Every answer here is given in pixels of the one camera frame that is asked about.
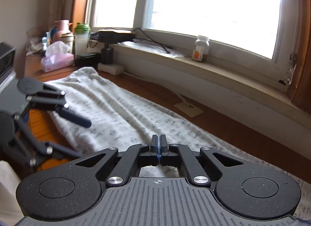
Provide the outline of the white patterned pajama garment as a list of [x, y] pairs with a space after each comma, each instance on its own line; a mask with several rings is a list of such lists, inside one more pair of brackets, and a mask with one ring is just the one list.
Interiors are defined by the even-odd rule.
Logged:
[[70, 108], [92, 123], [90, 128], [82, 128], [51, 114], [58, 131], [74, 149], [84, 154], [106, 147], [124, 151], [136, 143], [149, 143], [154, 134], [164, 134], [168, 142], [182, 143], [195, 151], [209, 146], [294, 178], [302, 192], [295, 216], [310, 219], [310, 162], [287, 147], [256, 143], [255, 137], [248, 137], [244, 142], [259, 152], [257, 156], [251, 155], [177, 113], [120, 88], [90, 67], [49, 80], [48, 84], [64, 91]]

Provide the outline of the pink tissue pack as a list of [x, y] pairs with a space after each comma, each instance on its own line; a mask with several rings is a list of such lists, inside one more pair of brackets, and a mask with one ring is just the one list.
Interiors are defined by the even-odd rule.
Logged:
[[56, 41], [47, 47], [45, 57], [41, 59], [42, 70], [47, 73], [74, 63], [74, 55], [70, 53], [70, 47], [62, 41]]

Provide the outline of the black quilted case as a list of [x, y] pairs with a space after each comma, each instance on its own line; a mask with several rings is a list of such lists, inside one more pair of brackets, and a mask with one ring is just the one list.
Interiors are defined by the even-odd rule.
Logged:
[[85, 66], [91, 66], [96, 68], [98, 63], [101, 61], [101, 54], [97, 52], [82, 53], [76, 55], [74, 58], [74, 65], [78, 68]]

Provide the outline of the white power strip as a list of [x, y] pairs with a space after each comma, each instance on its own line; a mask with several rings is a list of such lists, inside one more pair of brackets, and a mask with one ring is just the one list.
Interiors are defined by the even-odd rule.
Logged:
[[124, 66], [116, 65], [116, 64], [109, 64], [105, 65], [103, 63], [98, 64], [98, 70], [102, 72], [109, 73], [111, 75], [117, 76], [124, 72]]

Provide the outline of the black power adapter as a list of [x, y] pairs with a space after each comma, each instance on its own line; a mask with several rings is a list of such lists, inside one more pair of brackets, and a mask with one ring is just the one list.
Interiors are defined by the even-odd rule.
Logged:
[[104, 48], [101, 49], [101, 63], [104, 65], [111, 65], [113, 63], [114, 50], [109, 47], [108, 43], [104, 44]]

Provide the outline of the small blue white bottle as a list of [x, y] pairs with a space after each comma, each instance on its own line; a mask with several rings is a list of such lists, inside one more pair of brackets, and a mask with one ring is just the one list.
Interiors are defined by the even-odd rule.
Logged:
[[48, 37], [42, 38], [42, 51], [46, 51], [48, 47]]

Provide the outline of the white pink thermos cup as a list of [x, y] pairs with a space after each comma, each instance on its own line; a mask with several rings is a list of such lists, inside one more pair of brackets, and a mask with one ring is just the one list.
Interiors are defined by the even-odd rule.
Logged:
[[50, 43], [62, 41], [70, 47], [70, 53], [72, 53], [74, 40], [74, 35], [69, 30], [71, 24], [69, 20], [58, 20], [49, 30]]

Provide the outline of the green lid shaker bottle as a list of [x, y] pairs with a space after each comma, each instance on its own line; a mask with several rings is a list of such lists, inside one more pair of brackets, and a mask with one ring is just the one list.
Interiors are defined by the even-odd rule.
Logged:
[[86, 23], [78, 22], [76, 24], [74, 29], [74, 54], [76, 57], [80, 54], [87, 53], [90, 29]]

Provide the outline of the black box on sill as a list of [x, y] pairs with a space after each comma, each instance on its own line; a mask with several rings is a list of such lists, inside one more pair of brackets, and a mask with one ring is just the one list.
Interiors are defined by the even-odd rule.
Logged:
[[107, 44], [116, 44], [124, 41], [131, 41], [135, 34], [129, 30], [99, 30], [98, 41]]

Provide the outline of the clear plastic bag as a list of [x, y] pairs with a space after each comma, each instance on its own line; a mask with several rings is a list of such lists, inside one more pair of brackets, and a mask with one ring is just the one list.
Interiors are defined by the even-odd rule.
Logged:
[[132, 48], [139, 51], [149, 52], [152, 54], [161, 55], [163, 57], [168, 58], [182, 58], [185, 57], [185, 55], [181, 52], [178, 52], [176, 50], [172, 50], [168, 47], [162, 47], [160, 45], [154, 45], [152, 43], [146, 43], [146, 42], [131, 42], [131, 41], [125, 41], [119, 43], [120, 46], [126, 46], [128, 48]]

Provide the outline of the glass jar orange label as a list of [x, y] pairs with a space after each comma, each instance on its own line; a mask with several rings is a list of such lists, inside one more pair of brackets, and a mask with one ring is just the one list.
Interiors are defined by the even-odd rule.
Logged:
[[205, 62], [209, 52], [209, 38], [198, 35], [195, 41], [192, 59], [199, 62]]

